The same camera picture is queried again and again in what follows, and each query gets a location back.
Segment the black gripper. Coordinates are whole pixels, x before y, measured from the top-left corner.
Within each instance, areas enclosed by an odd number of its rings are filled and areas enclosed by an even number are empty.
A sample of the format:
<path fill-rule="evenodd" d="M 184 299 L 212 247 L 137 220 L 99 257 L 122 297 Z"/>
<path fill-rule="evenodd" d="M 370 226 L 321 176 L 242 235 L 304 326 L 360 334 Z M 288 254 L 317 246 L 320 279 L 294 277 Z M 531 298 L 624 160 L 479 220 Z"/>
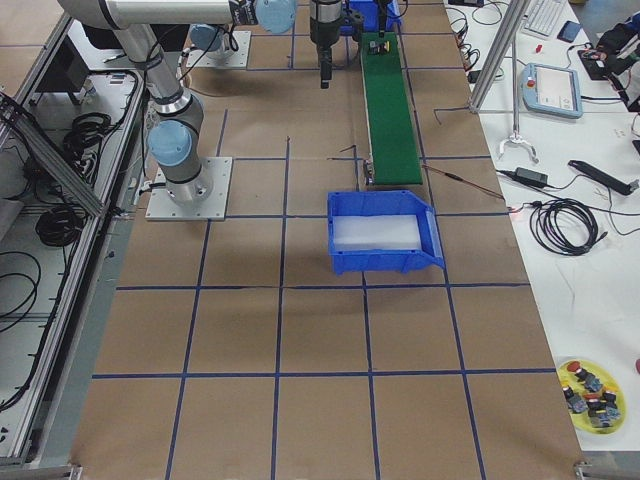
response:
<path fill-rule="evenodd" d="M 389 0 L 376 0 L 378 37 L 386 33 Z M 320 88 L 328 89 L 332 80 L 331 47 L 339 40 L 343 24 L 341 0 L 311 0 L 309 5 L 310 38 L 318 48 Z"/>

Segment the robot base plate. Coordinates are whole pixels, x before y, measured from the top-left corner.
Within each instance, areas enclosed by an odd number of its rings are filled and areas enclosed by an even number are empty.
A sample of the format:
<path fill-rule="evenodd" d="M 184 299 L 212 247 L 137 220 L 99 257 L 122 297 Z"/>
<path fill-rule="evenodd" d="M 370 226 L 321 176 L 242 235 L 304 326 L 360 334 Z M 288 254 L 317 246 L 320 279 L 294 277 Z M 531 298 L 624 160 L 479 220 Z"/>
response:
<path fill-rule="evenodd" d="M 156 181 L 165 186 L 154 187 L 146 210 L 152 221 L 199 221 L 225 219 L 232 176 L 231 157 L 201 158 L 201 174 L 190 184 L 167 183 L 161 170 Z"/>
<path fill-rule="evenodd" d="M 213 52 L 203 53 L 201 49 L 192 47 L 186 60 L 185 67 L 213 68 L 218 70 L 245 69 L 249 59 L 251 42 L 250 31 L 236 31 L 233 34 L 236 50 L 229 49 L 224 54 Z"/>

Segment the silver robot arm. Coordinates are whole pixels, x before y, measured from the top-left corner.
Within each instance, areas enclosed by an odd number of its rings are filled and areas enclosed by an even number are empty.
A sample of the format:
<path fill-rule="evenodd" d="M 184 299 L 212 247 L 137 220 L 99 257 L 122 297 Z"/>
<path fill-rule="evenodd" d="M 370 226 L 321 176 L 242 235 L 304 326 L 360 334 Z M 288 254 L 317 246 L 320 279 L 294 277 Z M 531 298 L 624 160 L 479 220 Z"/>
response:
<path fill-rule="evenodd" d="M 232 28 L 237 25 L 259 25 L 264 30 L 281 34 L 293 27 L 296 1 L 231 1 L 229 25 L 193 24 L 189 35 L 194 46 L 204 52 L 234 50 Z M 345 33 L 358 41 L 364 31 L 384 35 L 397 18 L 392 1 L 311 1 L 309 33 L 321 52 L 327 51 Z"/>
<path fill-rule="evenodd" d="M 259 25 L 279 34 L 292 28 L 296 1 L 62 1 L 60 6 L 84 25 L 112 31 L 124 52 L 146 74 L 146 87 L 161 121 L 148 135 L 152 152 L 177 203 L 207 198 L 212 175 L 198 157 L 203 121 L 199 100 L 170 66 L 152 27 L 156 24 Z"/>

